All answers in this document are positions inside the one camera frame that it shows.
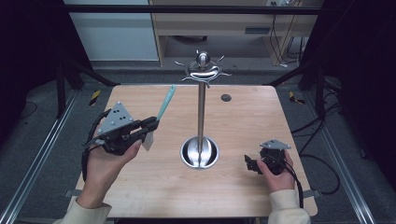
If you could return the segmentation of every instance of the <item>teal handle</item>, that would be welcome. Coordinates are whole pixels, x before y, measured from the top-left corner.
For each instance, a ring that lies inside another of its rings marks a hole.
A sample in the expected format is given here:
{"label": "teal handle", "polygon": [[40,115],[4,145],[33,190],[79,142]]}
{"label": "teal handle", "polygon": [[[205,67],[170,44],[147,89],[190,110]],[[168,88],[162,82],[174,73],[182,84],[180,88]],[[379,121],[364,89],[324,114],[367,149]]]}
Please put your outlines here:
{"label": "teal handle", "polygon": [[163,112],[165,112],[166,107],[168,107],[169,102],[172,100],[172,97],[175,93],[176,85],[172,85],[171,88],[169,88],[168,93],[165,96],[165,99],[163,99],[163,106],[161,106],[160,112],[158,112],[157,120],[160,120],[161,117],[163,116]]}

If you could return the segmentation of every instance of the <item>silver pole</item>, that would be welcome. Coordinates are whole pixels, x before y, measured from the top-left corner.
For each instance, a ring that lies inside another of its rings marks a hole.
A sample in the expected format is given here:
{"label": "silver pole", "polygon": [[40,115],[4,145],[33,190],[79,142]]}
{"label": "silver pole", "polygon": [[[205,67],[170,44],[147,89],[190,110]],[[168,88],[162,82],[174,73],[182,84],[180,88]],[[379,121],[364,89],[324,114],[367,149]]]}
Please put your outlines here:
{"label": "silver pole", "polygon": [[201,163],[201,152],[204,142],[204,117],[205,117],[205,91],[206,83],[203,81],[199,82],[198,91],[198,161]]}

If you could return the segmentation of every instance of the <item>desk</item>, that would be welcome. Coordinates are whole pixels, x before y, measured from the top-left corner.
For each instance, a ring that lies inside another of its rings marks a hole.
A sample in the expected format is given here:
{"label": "desk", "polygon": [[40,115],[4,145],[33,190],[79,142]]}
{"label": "desk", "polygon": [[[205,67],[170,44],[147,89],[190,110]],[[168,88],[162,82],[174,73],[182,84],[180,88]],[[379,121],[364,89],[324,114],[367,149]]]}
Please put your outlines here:
{"label": "desk", "polygon": [[[157,116],[169,86],[117,86],[107,107],[121,101],[134,119]],[[232,100],[223,102],[222,94]],[[258,159],[259,144],[272,138],[291,145],[294,169],[309,189],[288,123],[270,86],[216,86],[206,90],[205,131],[219,146],[219,160],[207,170],[184,164],[183,142],[197,135],[198,86],[177,86],[154,133],[149,152],[141,148],[108,192],[110,217],[267,217],[271,212],[263,176],[248,171],[244,154]],[[82,178],[77,189],[82,189]],[[311,216],[318,209],[304,200]]]}

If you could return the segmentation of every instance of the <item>hand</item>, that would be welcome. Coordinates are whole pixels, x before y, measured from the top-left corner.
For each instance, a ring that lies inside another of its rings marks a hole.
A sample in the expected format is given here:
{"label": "hand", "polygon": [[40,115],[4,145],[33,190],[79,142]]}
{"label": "hand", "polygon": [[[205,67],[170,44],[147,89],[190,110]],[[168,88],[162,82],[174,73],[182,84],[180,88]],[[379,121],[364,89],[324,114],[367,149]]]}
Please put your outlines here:
{"label": "hand", "polygon": [[98,208],[122,167],[139,151],[142,141],[133,143],[122,156],[105,152],[102,147],[91,151],[87,166],[87,179],[77,203],[84,208]]}
{"label": "hand", "polygon": [[[288,151],[285,150],[286,162],[293,167],[293,161],[290,158]],[[294,189],[294,177],[289,173],[288,170],[283,170],[280,175],[273,175],[268,169],[267,165],[262,160],[257,160],[257,165],[262,171],[267,182],[270,193],[282,190],[282,189]]]}

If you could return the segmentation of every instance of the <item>round metal base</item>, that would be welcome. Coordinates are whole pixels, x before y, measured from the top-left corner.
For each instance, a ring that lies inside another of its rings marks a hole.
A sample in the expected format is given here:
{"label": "round metal base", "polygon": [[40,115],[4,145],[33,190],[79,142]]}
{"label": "round metal base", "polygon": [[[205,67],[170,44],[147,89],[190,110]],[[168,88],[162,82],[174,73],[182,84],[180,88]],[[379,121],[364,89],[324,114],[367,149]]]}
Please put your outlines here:
{"label": "round metal base", "polygon": [[187,139],[180,149],[180,157],[194,169],[207,169],[219,159],[219,147],[213,139],[204,136],[201,156],[198,153],[198,136]]}

